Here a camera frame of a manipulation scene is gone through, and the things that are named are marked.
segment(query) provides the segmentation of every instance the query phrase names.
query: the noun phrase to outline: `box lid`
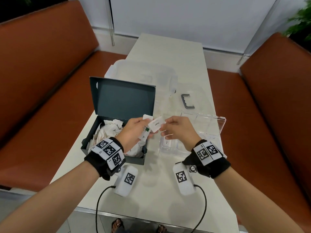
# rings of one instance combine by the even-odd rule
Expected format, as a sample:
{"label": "box lid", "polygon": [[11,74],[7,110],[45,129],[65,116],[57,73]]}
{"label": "box lid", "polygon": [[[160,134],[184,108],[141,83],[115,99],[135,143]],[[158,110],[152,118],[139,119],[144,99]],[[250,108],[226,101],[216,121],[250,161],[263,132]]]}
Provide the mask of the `box lid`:
{"label": "box lid", "polygon": [[128,120],[153,115],[156,87],[110,78],[90,77],[95,113]]}

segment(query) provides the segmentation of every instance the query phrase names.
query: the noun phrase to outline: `green plant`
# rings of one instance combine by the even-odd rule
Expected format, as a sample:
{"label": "green plant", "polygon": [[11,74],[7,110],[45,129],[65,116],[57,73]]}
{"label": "green plant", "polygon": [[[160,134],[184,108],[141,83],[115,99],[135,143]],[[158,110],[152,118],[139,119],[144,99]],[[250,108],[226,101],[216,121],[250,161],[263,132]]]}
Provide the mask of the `green plant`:
{"label": "green plant", "polygon": [[[305,0],[305,2],[307,5],[300,9],[292,18],[287,20],[288,22],[297,21],[299,23],[289,27],[284,32],[285,35],[299,33],[305,29],[311,30],[311,0]],[[309,33],[304,40],[311,41],[311,33]]]}
{"label": "green plant", "polygon": [[28,5],[28,6],[31,4],[31,0],[17,0],[17,1],[24,2],[24,3],[26,3],[26,5]]}

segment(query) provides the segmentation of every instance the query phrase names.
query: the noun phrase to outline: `orange cushion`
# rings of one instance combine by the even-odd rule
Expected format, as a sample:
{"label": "orange cushion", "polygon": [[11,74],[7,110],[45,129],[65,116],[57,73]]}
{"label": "orange cushion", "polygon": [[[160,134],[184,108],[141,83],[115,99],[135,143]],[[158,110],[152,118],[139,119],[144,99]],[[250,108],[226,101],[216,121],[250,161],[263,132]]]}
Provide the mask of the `orange cushion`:
{"label": "orange cushion", "polygon": [[0,25],[0,141],[98,46],[77,0]]}
{"label": "orange cushion", "polygon": [[241,71],[311,200],[311,54],[276,33]]}
{"label": "orange cushion", "polygon": [[94,108],[90,76],[126,55],[97,51],[0,150],[0,185],[40,191],[60,167]]}
{"label": "orange cushion", "polygon": [[216,114],[227,119],[221,141],[232,167],[305,232],[311,232],[311,208],[242,78],[237,73],[210,69],[208,76]]}

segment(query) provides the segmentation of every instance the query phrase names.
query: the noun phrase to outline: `black cable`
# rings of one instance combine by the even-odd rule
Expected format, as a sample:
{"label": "black cable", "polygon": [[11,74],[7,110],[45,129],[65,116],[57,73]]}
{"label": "black cable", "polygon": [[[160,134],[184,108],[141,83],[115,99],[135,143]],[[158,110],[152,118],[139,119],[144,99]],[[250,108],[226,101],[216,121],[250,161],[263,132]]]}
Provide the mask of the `black cable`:
{"label": "black cable", "polygon": [[99,198],[98,198],[98,201],[97,201],[97,205],[96,205],[96,214],[95,214],[95,225],[96,225],[96,232],[98,233],[98,230],[97,230],[97,212],[98,212],[98,204],[99,204],[99,200],[101,198],[101,196],[103,195],[103,193],[108,190],[109,188],[116,188],[114,185],[111,185],[109,187],[107,187],[106,189],[104,189],[104,191],[100,194]]}
{"label": "black cable", "polygon": [[203,216],[201,217],[201,220],[199,221],[199,223],[195,226],[195,228],[194,228],[190,233],[193,233],[194,230],[200,225],[201,221],[203,220],[203,218],[204,218],[204,216],[205,216],[206,208],[207,208],[207,199],[206,199],[206,195],[205,195],[205,193],[204,193],[204,190],[203,190],[202,187],[200,187],[199,185],[194,184],[193,186],[199,187],[199,188],[201,189],[201,191],[203,192],[203,195],[204,195],[204,198],[205,198],[205,209],[204,209]]}

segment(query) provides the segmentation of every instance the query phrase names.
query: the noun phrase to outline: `transparent tray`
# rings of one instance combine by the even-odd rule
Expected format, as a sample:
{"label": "transparent tray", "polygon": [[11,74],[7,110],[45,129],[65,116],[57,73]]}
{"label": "transparent tray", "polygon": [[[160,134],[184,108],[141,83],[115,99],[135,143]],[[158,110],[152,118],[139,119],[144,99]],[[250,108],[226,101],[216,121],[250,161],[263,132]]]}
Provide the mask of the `transparent tray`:
{"label": "transparent tray", "polygon": [[[195,113],[191,114],[188,111],[182,112],[181,116],[190,119],[194,129],[202,139],[209,139],[219,149],[221,148],[219,139],[222,128],[226,122],[225,117]],[[166,140],[165,137],[161,137],[159,149],[164,153],[170,153],[182,157],[187,157],[190,154],[183,143],[179,140]]]}

